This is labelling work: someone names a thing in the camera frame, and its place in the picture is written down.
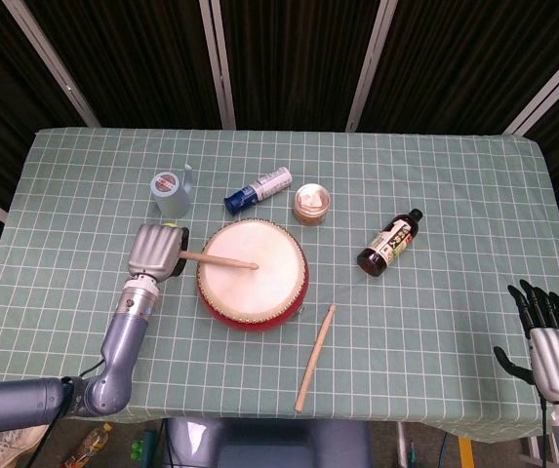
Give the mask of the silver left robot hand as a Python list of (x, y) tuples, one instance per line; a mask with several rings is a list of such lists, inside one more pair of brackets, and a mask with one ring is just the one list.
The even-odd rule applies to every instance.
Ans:
[(179, 276), (186, 265), (180, 253), (187, 250), (188, 240), (187, 227), (142, 224), (129, 255), (129, 274), (148, 275), (157, 283)]

